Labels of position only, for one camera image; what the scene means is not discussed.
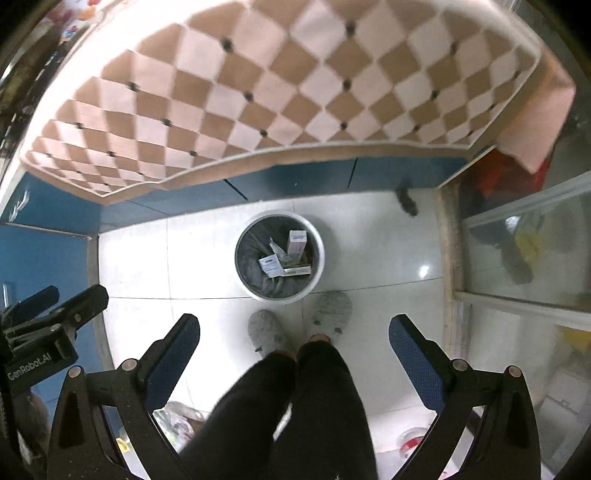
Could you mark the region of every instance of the leg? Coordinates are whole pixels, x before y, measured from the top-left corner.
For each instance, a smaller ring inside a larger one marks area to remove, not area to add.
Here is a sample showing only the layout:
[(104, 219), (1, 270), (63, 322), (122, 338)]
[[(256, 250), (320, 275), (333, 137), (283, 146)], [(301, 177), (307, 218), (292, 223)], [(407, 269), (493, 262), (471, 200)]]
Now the leg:
[(298, 353), (291, 418), (271, 454), (275, 479), (378, 478), (363, 404), (349, 368), (329, 341), (342, 334), (350, 312), (342, 293), (321, 301), (309, 333), (313, 339), (328, 338), (309, 342)]
[(258, 480), (267, 467), (273, 433), (294, 391), (296, 363), (275, 351), (290, 348), (269, 312), (251, 317), (249, 334), (268, 355), (222, 397), (180, 453), (196, 480)]

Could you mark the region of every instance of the foot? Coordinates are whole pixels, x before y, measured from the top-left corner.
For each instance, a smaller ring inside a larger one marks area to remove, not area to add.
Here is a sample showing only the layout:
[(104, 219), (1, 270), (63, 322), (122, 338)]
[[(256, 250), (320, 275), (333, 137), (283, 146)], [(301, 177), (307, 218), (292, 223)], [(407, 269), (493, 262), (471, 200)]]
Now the foot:
[(259, 310), (248, 319), (248, 336), (262, 357), (282, 351), (293, 355), (294, 348), (273, 312)]
[(325, 293), (314, 312), (307, 337), (326, 335), (333, 343), (338, 342), (351, 321), (352, 310), (353, 304), (346, 293), (342, 291)]

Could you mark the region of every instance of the checkered tablecloth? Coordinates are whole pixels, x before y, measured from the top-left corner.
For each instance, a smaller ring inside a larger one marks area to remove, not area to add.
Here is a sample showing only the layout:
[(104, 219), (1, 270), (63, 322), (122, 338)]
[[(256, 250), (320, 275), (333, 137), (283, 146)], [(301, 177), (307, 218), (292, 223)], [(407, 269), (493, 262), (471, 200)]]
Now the checkered tablecloth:
[(255, 0), (197, 12), (89, 78), (24, 161), (98, 199), (273, 148), (465, 151), (541, 53), (509, 17), (443, 5)]

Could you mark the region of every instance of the floor tile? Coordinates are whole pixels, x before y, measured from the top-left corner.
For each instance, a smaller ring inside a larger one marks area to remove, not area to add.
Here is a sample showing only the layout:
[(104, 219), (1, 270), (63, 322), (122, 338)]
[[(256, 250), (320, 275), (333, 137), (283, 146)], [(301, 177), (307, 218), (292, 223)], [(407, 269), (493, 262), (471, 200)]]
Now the floor tile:
[(174, 318), (192, 313), (199, 319), (201, 340), (185, 374), (196, 409), (210, 412), (220, 397), (260, 360), (248, 337), (248, 319), (261, 309), (275, 312), (294, 343), (303, 339), (301, 302), (273, 306), (251, 298), (173, 300)]
[(326, 266), (314, 291), (350, 290), (442, 276), (432, 190), (412, 190), (418, 216), (394, 192), (295, 199), (295, 212), (319, 230)]
[[(140, 359), (156, 340), (166, 336), (177, 318), (173, 317), (170, 300), (109, 299), (103, 312), (109, 348), (115, 368), (128, 358)], [(186, 373), (174, 389), (170, 400), (192, 407)]]
[(293, 211), (292, 200), (249, 203), (168, 219), (168, 267), (174, 299), (246, 297), (238, 283), (234, 249), (251, 217)]
[(99, 239), (99, 277), (111, 297), (169, 299), (166, 220), (142, 223)]
[[(336, 345), (347, 362), (368, 415), (420, 406), (412, 383), (390, 348), (388, 326), (406, 313), (421, 333), (441, 344), (443, 280), (352, 290), (353, 319)], [(304, 327), (320, 294), (303, 299)]]

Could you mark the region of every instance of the plastic bag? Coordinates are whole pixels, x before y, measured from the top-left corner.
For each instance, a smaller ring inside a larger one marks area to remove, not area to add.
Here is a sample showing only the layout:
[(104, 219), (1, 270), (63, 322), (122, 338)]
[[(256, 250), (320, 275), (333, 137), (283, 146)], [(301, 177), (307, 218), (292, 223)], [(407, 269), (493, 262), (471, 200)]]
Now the plastic bag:
[[(268, 278), (259, 265), (260, 258), (268, 257), (274, 253), (269, 245), (270, 238), (284, 251), (287, 250), (290, 230), (305, 230), (305, 227), (290, 217), (263, 218), (246, 231), (238, 245), (237, 260), (240, 275), (252, 291), (263, 297), (270, 299), (291, 297), (304, 290), (312, 279), (313, 275)], [(311, 264), (314, 273), (312, 251), (309, 241), (302, 255), (301, 263)]]

